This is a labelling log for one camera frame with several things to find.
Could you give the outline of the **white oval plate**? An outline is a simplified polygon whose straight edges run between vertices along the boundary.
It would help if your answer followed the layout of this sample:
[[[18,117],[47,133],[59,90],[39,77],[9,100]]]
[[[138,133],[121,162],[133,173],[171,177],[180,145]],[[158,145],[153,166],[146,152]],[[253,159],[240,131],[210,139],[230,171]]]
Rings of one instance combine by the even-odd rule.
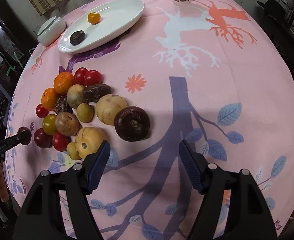
[[[58,43],[62,53],[74,54],[97,48],[123,34],[141,18],[145,3],[141,0],[114,0],[91,10],[101,16],[97,24],[88,21],[86,12],[67,28]],[[71,35],[76,31],[84,32],[84,40],[78,45],[70,43]]]

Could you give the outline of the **striped pepino melon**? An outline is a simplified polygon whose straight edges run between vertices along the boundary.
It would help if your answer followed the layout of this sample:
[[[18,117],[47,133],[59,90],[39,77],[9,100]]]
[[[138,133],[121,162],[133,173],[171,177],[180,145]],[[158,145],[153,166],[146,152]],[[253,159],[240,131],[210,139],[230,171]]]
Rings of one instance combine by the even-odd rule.
[[[76,134],[76,150],[81,159],[96,153],[102,142],[109,141],[109,136],[102,128],[84,127]]]
[[[128,103],[123,97],[107,94],[97,102],[96,115],[104,124],[113,126],[115,116],[126,107],[128,107]]]

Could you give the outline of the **orange mandarin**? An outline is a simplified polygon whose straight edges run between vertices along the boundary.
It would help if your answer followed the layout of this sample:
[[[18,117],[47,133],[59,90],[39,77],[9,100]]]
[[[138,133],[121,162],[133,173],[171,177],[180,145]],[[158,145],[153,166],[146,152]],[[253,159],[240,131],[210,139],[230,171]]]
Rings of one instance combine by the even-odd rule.
[[[59,95],[65,95],[75,84],[75,78],[70,72],[61,72],[54,79],[54,90]]]
[[[41,104],[46,110],[53,111],[58,97],[59,94],[54,88],[47,88],[41,97]]]

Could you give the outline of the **cherry tomato back right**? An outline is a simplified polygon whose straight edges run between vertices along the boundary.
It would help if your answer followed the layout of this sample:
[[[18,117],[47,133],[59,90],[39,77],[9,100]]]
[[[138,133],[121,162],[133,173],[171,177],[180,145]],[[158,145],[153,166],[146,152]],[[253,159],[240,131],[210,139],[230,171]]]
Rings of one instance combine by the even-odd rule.
[[[86,86],[93,86],[103,82],[103,76],[97,70],[89,70],[84,76],[84,84]]]

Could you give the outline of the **pink patterned tablecloth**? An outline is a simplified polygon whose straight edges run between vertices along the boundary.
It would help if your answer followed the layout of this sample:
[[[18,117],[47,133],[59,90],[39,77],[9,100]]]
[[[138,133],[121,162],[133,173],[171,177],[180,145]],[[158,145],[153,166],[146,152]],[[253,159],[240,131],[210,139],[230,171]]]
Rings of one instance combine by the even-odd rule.
[[[68,13],[67,25],[107,2]],[[43,92],[60,72],[97,70],[115,94],[144,109],[151,134],[127,142],[93,118],[111,145],[89,206],[105,239],[186,239],[203,197],[178,145],[185,139],[224,170],[248,169],[267,201],[276,232],[294,210],[294,81],[278,51],[233,0],[141,0],[132,29],[106,46],[64,54],[37,46],[14,91],[6,134],[36,131]]]

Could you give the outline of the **cherry tomato back left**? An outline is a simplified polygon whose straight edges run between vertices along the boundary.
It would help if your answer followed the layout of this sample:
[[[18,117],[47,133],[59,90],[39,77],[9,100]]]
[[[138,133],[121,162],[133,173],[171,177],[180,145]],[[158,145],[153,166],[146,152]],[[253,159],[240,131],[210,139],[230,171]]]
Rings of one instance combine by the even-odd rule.
[[[88,72],[87,68],[84,68],[84,67],[78,68],[78,70],[76,70],[74,74],[74,79],[77,85],[83,85],[83,86],[85,85],[84,77],[87,74],[87,72]]]

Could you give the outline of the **dark patterned passion fruit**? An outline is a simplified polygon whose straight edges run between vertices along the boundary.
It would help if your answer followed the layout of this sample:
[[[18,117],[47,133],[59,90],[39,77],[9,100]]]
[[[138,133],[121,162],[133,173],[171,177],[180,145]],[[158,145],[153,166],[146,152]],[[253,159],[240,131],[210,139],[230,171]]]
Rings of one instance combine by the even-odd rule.
[[[56,104],[55,104],[55,109],[54,112],[56,114],[59,114],[61,112],[68,112],[68,113],[73,113],[72,108],[69,106],[67,102],[67,97],[65,95],[59,96],[57,98]]]

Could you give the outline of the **brown-green passion fruit back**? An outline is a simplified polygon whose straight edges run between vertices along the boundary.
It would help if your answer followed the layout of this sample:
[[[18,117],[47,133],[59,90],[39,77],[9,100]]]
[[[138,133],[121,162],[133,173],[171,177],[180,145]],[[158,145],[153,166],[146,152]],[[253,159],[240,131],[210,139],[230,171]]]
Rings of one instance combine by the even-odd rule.
[[[68,89],[67,102],[71,108],[76,109],[80,104],[88,102],[83,96],[83,90],[83,85],[73,85]]]

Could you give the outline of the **red cherry tomato front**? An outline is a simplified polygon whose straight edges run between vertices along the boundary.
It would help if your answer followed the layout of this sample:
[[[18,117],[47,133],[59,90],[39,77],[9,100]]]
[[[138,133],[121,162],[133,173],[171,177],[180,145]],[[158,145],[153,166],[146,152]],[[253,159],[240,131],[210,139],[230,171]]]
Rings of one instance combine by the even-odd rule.
[[[66,151],[69,142],[71,142],[71,139],[59,132],[55,133],[52,137],[52,145],[58,152]]]

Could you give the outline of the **dark date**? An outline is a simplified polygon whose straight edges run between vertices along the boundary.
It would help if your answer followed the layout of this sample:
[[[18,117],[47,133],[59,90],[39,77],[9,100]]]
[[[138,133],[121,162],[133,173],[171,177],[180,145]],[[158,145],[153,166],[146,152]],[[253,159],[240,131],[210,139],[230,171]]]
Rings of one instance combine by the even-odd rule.
[[[86,86],[83,90],[83,97],[90,101],[97,103],[103,96],[111,94],[112,89],[107,84],[97,84]]]
[[[76,31],[70,36],[70,44],[77,46],[84,41],[86,34],[83,30]]]

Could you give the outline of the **dark purple mangosteen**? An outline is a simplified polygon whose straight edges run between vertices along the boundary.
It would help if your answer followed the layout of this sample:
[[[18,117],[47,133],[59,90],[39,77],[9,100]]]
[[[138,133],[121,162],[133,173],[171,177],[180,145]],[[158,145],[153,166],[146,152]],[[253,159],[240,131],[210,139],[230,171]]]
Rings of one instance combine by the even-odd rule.
[[[140,107],[126,107],[114,118],[117,135],[124,141],[140,141],[149,136],[151,121]]]

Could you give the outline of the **pale green lidded jar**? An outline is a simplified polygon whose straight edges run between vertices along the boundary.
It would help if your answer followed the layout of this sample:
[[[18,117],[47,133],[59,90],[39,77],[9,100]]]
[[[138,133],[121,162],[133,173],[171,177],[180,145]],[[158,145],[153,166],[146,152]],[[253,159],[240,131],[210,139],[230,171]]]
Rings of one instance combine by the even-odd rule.
[[[37,40],[39,44],[47,47],[56,41],[66,28],[66,23],[61,17],[54,16],[48,19],[39,29]]]

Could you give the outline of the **yellow-orange tomato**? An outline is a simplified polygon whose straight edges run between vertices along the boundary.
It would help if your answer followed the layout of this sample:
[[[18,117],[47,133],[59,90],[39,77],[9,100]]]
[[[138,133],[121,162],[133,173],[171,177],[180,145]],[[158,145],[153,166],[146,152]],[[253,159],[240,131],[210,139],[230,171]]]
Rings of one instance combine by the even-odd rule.
[[[98,12],[91,12],[87,15],[90,24],[95,25],[101,21],[101,15]]]

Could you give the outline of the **small longan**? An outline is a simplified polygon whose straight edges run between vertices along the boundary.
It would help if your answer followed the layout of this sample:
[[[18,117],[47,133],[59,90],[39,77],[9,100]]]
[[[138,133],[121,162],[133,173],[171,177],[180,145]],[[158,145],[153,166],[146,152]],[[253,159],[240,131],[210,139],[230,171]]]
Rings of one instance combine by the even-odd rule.
[[[76,112],[80,122],[88,123],[94,116],[94,107],[87,103],[81,103],[78,105]]]
[[[67,145],[67,153],[72,160],[80,160],[81,157],[77,151],[76,142],[70,142]]]

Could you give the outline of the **green-yellow tomato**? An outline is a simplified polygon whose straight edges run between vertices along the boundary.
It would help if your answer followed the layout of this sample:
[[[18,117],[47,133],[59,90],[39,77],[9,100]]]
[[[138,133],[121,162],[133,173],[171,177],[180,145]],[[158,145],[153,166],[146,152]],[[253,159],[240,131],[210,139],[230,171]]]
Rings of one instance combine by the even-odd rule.
[[[57,132],[55,114],[48,114],[42,122],[42,129],[47,135],[53,136]]]

